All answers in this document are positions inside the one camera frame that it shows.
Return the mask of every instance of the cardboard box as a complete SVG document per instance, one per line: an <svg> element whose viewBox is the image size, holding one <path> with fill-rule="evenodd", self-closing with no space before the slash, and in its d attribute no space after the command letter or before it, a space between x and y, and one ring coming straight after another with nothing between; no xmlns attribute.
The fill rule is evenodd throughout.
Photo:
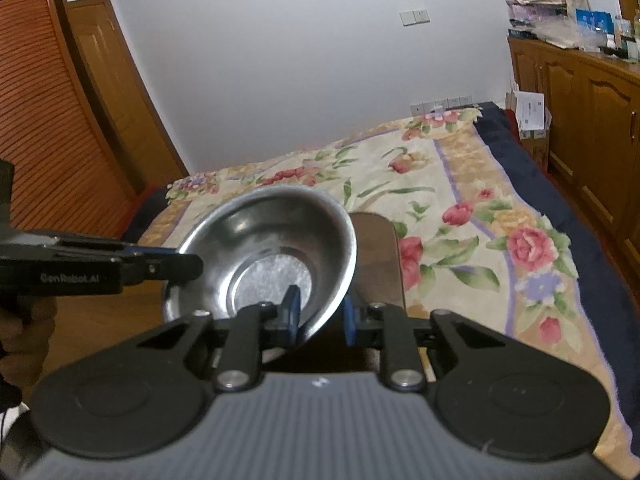
<svg viewBox="0 0 640 480"><path fill-rule="evenodd" d="M517 117L518 99L514 92L509 92L505 101L508 110L512 110ZM520 144L529 152L538 167L546 171L549 163L549 129L551 128L551 113L545 107L545 128L543 130L519 129Z"/></svg>

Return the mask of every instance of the wall socket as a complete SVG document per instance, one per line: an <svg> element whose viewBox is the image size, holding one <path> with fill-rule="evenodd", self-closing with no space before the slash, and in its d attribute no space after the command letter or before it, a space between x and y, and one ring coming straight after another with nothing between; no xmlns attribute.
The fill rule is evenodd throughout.
<svg viewBox="0 0 640 480"><path fill-rule="evenodd" d="M413 117L418 115L424 115L424 103L418 105L411 105L411 115Z"/></svg>
<svg viewBox="0 0 640 480"><path fill-rule="evenodd" d="M460 108L465 106L472 106L474 104L474 100L471 95L465 95L460 97L450 97L449 99L440 99L439 101L427 101L422 103L422 108L420 105L411 105L411 115L422 115L422 114L430 114L437 107L442 107L443 110L447 108Z"/></svg>
<svg viewBox="0 0 640 480"><path fill-rule="evenodd" d="M414 10L415 23L429 23L429 13L425 10Z"/></svg>

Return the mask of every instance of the bowl rim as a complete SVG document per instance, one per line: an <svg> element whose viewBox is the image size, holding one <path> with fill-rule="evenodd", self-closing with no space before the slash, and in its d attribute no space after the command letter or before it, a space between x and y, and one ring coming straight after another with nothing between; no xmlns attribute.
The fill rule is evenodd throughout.
<svg viewBox="0 0 640 480"><path fill-rule="evenodd" d="M325 306L312 314L306 323L299 327L297 345L302 345L318 332L318 330L329 321L335 311L338 310L342 299L347 295L355 273L357 260L355 229L349 213L333 196L325 190L304 186L302 184L271 184L270 186L251 189L223 202L200 218L191 231L184 237L177 251L182 254L187 253L190 245L198 240L212 222L224 218L248 204L279 196L293 196L310 202L319 202L324 210L328 212L340 236L343 238L343 264L338 273L337 283L329 294ZM162 315L164 321L170 322L177 319L178 316L176 316L175 313L177 312L178 286L169 286L169 283L165 282L162 297Z"/></svg>

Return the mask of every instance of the louvered door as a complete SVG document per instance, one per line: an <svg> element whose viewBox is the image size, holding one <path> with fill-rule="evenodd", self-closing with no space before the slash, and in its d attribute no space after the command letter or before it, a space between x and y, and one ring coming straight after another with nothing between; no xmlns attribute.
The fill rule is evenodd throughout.
<svg viewBox="0 0 640 480"><path fill-rule="evenodd" d="M12 225L113 236L133 191L78 79L60 3L0 0L0 158L15 165Z"/></svg>

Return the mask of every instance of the cabinet handle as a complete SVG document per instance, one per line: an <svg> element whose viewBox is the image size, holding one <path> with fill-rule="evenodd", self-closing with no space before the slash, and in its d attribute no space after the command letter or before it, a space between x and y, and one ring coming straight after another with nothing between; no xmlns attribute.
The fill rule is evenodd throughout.
<svg viewBox="0 0 640 480"><path fill-rule="evenodd" d="M631 112L631 125L629 126L629 137L631 137L631 141L636 140L636 111Z"/></svg>
<svg viewBox="0 0 640 480"><path fill-rule="evenodd" d="M540 81L540 91L545 92L545 81L542 77L542 65L538 65L538 80Z"/></svg>

